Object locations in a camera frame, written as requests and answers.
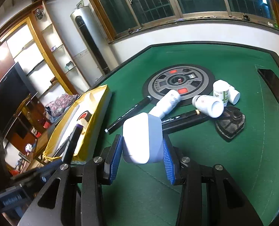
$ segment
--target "white block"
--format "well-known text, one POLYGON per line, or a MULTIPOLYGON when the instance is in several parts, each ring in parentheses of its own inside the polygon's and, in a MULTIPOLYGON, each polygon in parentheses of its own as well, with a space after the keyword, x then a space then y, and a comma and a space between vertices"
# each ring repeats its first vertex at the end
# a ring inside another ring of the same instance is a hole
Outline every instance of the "white block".
POLYGON ((155 163, 163 160, 162 121, 140 113, 123 124, 123 158, 128 163, 155 163))

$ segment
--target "window sill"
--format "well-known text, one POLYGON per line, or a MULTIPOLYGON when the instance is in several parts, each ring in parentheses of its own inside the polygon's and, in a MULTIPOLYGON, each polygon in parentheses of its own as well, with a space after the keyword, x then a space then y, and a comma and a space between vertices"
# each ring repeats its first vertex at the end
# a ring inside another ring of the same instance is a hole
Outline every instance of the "window sill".
POLYGON ((265 19, 265 18, 260 18, 260 20, 255 19, 255 18, 250 18, 250 21, 246 21, 244 19, 242 19, 241 17, 236 17, 236 16, 227 16, 227 15, 208 15, 208 16, 200 16, 200 17, 185 17, 185 18, 180 18, 180 19, 173 19, 173 20, 169 20, 167 22, 162 22, 162 23, 157 23, 157 24, 153 24, 151 26, 142 28, 138 31, 134 31, 132 34, 127 34, 124 36, 121 36, 111 42, 109 42, 109 44, 113 44, 116 43, 120 40, 124 40, 126 38, 129 37, 133 37, 135 35, 138 34, 142 34, 154 29, 160 29, 160 28, 164 28, 164 27, 169 27, 169 26, 177 26, 177 25, 182 25, 182 24, 188 24, 191 22, 222 22, 222 23, 238 23, 238 24, 244 24, 247 26, 258 26, 260 28, 263 29, 268 29, 274 33, 279 34, 279 29, 269 26, 267 24, 267 22, 265 21, 269 21, 270 23, 274 23, 274 21, 269 20, 269 19, 265 19))

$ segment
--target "white plastic bottle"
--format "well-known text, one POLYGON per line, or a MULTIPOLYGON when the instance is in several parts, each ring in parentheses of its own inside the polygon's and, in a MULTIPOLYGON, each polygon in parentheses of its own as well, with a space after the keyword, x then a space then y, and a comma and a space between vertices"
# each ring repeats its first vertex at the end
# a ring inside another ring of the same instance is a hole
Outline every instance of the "white plastic bottle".
POLYGON ((205 115, 217 118, 223 113, 223 101, 219 97, 210 95, 196 95, 192 99, 192 104, 205 115))
POLYGON ((238 100, 240 98, 240 93, 233 87, 230 85, 229 89, 228 89, 228 101, 235 105, 238 100))
POLYGON ((229 88, 230 84, 223 80, 217 80, 213 83, 213 96, 219 97, 224 106, 228 104, 229 88))
POLYGON ((149 114, 162 119, 174 109, 180 100, 180 94, 175 90, 170 90, 160 101, 157 102, 156 106, 152 108, 149 114))

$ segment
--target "white wall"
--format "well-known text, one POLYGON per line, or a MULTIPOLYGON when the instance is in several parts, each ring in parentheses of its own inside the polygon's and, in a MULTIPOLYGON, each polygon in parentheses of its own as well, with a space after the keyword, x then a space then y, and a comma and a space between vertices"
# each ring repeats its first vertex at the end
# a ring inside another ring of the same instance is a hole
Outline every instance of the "white wall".
POLYGON ((149 45, 179 41, 232 42, 272 50, 279 55, 279 34, 245 23, 189 22, 119 40, 112 48, 122 63, 149 45))
MULTIPOLYGON (((3 146, 5 147, 6 143, 8 142, 7 139, 3 140, 3 146)), ((6 150, 6 155, 4 157, 5 161, 7 164, 9 164, 11 167, 15 168, 16 163, 18 160, 20 160, 19 150, 16 149, 11 143, 7 146, 6 150)))

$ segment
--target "black marker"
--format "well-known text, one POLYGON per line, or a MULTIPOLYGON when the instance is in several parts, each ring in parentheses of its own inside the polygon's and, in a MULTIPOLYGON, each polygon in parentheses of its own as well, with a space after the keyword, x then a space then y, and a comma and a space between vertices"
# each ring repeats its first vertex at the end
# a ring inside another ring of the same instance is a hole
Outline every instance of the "black marker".
POLYGON ((209 119, 209 116, 200 113, 198 110, 190 111, 162 121, 162 132, 166 134, 174 133, 195 126, 209 119))
POLYGON ((196 115, 199 115, 199 114, 200 114, 199 110, 193 110, 193 111, 190 111, 190 112, 183 113, 181 115, 173 116, 173 117, 171 117, 167 120, 162 121, 162 126, 169 125, 169 124, 172 124, 176 121, 181 121, 181 120, 184 120, 186 118, 190 118, 192 116, 196 116, 196 115))
POLYGON ((128 110, 124 115, 118 118, 115 122, 113 122, 109 127, 105 129, 105 132, 108 134, 113 133, 116 129, 118 129, 121 125, 123 125, 124 121, 129 119, 132 116, 135 116, 140 110, 142 110, 148 103, 152 100, 151 96, 145 97, 142 101, 133 106, 130 110, 128 110))

